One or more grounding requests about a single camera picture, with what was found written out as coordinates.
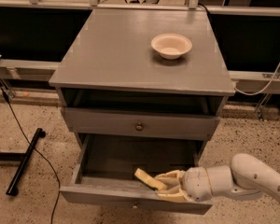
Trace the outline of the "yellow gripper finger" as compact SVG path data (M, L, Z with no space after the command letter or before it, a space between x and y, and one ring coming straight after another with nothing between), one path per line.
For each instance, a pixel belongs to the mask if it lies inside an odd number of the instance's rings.
M189 201L188 194L180 186L175 186L168 190L159 190L157 195L161 200L167 202L186 203Z
M173 170L164 174L155 176L155 179L169 186L176 186L182 182L185 171Z

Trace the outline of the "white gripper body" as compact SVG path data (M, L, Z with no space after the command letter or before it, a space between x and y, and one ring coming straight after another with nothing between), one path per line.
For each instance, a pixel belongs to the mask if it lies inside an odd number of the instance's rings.
M182 186L193 201L204 202L212 198L208 174L202 167L188 169L183 175Z

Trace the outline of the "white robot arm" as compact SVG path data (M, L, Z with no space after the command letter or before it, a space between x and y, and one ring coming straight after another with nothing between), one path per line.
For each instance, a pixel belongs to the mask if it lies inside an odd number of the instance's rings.
M167 186L158 191L158 196L174 203L206 202L218 196L250 201L263 193L280 202L280 174L245 153L234 155L230 165L174 170L155 179Z

